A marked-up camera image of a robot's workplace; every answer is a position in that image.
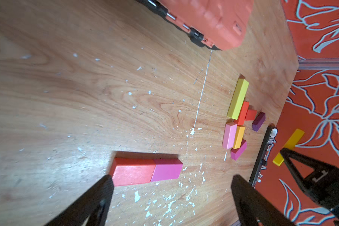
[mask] light pink block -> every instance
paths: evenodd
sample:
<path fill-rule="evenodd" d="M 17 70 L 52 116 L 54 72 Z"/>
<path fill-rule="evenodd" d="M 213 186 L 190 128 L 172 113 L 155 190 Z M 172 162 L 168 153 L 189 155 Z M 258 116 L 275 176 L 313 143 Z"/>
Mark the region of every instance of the light pink block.
<path fill-rule="evenodd" d="M 183 163 L 177 159 L 155 159 L 156 168 L 154 169 L 151 181 L 172 180 L 180 176 Z"/>
<path fill-rule="evenodd" d="M 222 147 L 230 149 L 234 145 L 236 135 L 236 123 L 226 123 L 225 133 L 223 134 Z"/>
<path fill-rule="evenodd" d="M 237 160 L 242 153 L 244 153 L 244 150 L 247 148 L 247 142 L 242 139 L 241 141 L 241 146 L 237 149 L 232 149 L 231 150 L 231 159 Z"/>

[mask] wooden table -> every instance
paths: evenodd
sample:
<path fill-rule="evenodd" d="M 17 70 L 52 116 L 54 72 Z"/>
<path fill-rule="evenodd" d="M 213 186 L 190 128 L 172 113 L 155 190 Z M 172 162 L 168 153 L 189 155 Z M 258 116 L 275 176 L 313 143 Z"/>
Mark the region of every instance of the wooden table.
<path fill-rule="evenodd" d="M 180 178 L 116 187 L 106 225 L 235 222 L 232 177 L 249 179 L 297 68 L 277 0 L 255 1 L 230 51 L 195 46 L 134 0 L 1 0 L 0 225 L 43 225 L 115 155 L 143 153 L 178 156 Z M 266 121 L 259 132 L 245 123 L 234 161 L 221 144 L 240 75 Z"/>

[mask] wooden block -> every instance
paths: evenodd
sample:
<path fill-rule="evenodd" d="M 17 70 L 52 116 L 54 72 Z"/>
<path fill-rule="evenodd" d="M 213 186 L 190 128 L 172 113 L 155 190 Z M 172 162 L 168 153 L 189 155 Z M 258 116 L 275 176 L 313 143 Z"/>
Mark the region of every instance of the wooden block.
<path fill-rule="evenodd" d="M 234 95 L 232 96 L 230 107 L 228 108 L 227 117 L 231 119 L 238 119 L 248 87 L 249 82 L 245 79 L 239 79 L 237 81 Z"/>
<path fill-rule="evenodd" d="M 296 129 L 294 133 L 291 135 L 291 137 L 287 140 L 284 147 L 293 150 L 295 148 L 295 145 L 303 137 L 304 133 L 305 132 L 302 131 L 301 129 Z"/>
<path fill-rule="evenodd" d="M 155 159 L 156 168 L 154 169 L 151 181 L 172 180 L 180 176 L 183 163 L 177 159 Z"/>
<path fill-rule="evenodd" d="M 260 112 L 260 114 L 256 117 L 256 119 L 252 122 L 252 130 L 259 131 L 263 122 L 265 122 L 266 115 L 264 112 Z"/>
<path fill-rule="evenodd" d="M 223 134 L 222 147 L 225 149 L 230 149 L 233 147 L 235 142 L 236 135 L 236 123 L 226 123 L 225 125 L 225 133 Z"/>
<path fill-rule="evenodd" d="M 242 141 L 242 138 L 244 137 L 244 132 L 245 132 L 245 126 L 238 125 L 236 128 L 234 146 L 232 147 L 233 149 L 237 149 L 241 147 L 241 141 Z"/>
<path fill-rule="evenodd" d="M 257 111 L 253 109 L 248 109 L 245 117 L 245 121 L 252 121 L 255 120 L 257 115 Z"/>
<path fill-rule="evenodd" d="M 284 161 L 284 158 L 281 156 L 280 152 L 276 155 L 276 157 L 273 160 L 273 163 L 277 166 L 280 166 Z"/>
<path fill-rule="evenodd" d="M 237 120 L 234 120 L 234 122 L 237 123 L 238 125 L 243 125 L 244 124 L 245 118 L 246 118 L 247 109 L 249 108 L 249 105 L 250 105 L 250 103 L 247 102 L 247 101 L 244 101 L 244 103 L 242 104 L 239 117 L 238 117 Z"/>
<path fill-rule="evenodd" d="M 153 160 L 114 158 L 109 174 L 114 186 L 149 183 L 156 163 Z"/>
<path fill-rule="evenodd" d="M 247 142 L 242 139 L 241 141 L 241 146 L 237 149 L 232 149 L 231 150 L 231 159 L 237 160 L 242 153 L 244 153 L 244 150 L 247 148 Z"/>
<path fill-rule="evenodd" d="M 290 150 L 293 150 L 295 148 L 295 145 L 299 142 L 299 140 L 303 137 L 304 131 L 301 129 L 296 129 L 294 133 L 290 136 L 290 138 L 285 143 L 284 147 L 288 148 Z M 280 166 L 284 161 L 284 158 L 281 156 L 280 153 L 276 155 L 276 157 L 273 160 L 273 163 L 277 166 Z"/>

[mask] red-orange block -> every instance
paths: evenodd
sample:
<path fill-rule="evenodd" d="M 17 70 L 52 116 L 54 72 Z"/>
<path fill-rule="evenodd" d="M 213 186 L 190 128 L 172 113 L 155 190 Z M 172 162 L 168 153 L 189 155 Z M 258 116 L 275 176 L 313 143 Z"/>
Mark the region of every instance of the red-orange block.
<path fill-rule="evenodd" d="M 151 181 L 155 167 L 153 160 L 114 158 L 109 174 L 115 187 L 145 184 Z"/>
<path fill-rule="evenodd" d="M 257 111 L 256 110 L 248 109 L 247 113 L 246 113 L 245 121 L 253 121 L 253 120 L 255 120 L 256 115 L 257 115 Z"/>
<path fill-rule="evenodd" d="M 241 111 L 240 111 L 240 114 L 239 114 L 239 118 L 237 120 L 234 120 L 234 122 L 237 123 L 238 125 L 244 124 L 247 109 L 249 108 L 249 105 L 250 105 L 250 103 L 247 102 L 247 101 L 244 101 L 244 103 L 242 104 Z"/>

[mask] magenta block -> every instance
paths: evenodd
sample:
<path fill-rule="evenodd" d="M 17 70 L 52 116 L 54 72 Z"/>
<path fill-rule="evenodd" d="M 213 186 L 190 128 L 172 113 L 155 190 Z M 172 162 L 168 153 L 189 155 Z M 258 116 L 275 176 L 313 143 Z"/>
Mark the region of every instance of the magenta block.
<path fill-rule="evenodd" d="M 255 118 L 255 120 L 252 122 L 252 130 L 253 131 L 259 131 L 261 125 L 263 122 L 265 122 L 266 115 L 264 112 L 260 112 L 260 114 Z"/>
<path fill-rule="evenodd" d="M 226 123 L 225 133 L 223 134 L 222 147 L 225 149 L 230 149 L 233 147 L 235 142 L 236 135 L 236 123 Z"/>
<path fill-rule="evenodd" d="M 172 180 L 180 176 L 183 163 L 177 159 L 156 159 L 151 181 Z"/>
<path fill-rule="evenodd" d="M 242 153 L 244 153 L 244 150 L 247 148 L 247 142 L 242 139 L 241 141 L 241 146 L 237 149 L 232 149 L 231 150 L 231 159 L 237 160 Z"/>

